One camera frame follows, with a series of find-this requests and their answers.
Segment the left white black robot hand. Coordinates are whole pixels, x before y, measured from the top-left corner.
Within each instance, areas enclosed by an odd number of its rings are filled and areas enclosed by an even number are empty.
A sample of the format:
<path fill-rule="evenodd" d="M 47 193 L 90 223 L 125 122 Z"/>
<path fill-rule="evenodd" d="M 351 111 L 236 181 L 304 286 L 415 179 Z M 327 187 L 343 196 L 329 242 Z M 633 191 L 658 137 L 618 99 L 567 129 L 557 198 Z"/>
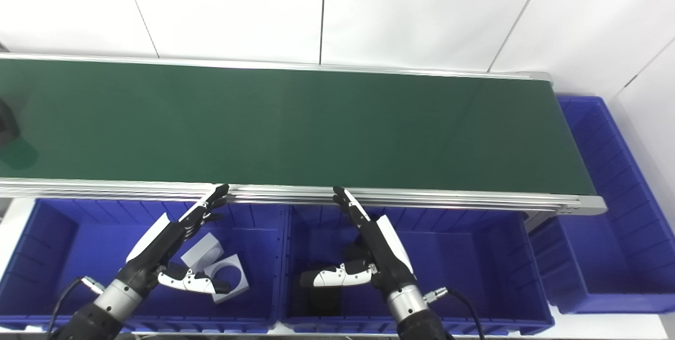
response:
<path fill-rule="evenodd" d="M 228 282 L 210 278 L 190 267 L 171 263 L 171 258 L 181 246 L 198 234 L 205 223 L 221 218 L 213 210 L 227 203 L 228 192 L 229 184 L 214 186 L 210 193 L 196 201 L 178 221 L 169 221 L 145 247 L 133 251 L 115 279 L 123 283 L 126 290 L 132 290 L 142 298 L 146 298 L 157 285 L 164 282 L 174 289 L 190 292 L 229 294 L 232 287 Z"/>

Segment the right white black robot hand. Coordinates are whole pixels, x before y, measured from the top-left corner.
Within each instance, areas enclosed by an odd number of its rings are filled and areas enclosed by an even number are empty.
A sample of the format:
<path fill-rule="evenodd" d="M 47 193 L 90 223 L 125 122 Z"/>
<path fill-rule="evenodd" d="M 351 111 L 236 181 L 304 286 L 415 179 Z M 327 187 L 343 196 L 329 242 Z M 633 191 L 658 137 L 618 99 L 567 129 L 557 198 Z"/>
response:
<path fill-rule="evenodd" d="M 357 245 L 357 249 L 361 255 L 339 266 L 301 273 L 301 286 L 348 287 L 371 283 L 381 290 L 385 298 L 410 295 L 413 299 L 422 299 L 407 251 L 390 220 L 386 216 L 377 219 L 369 217 L 361 203 L 346 188 L 335 186 L 333 191 L 333 201 L 347 213 L 359 232 L 361 244 Z"/>

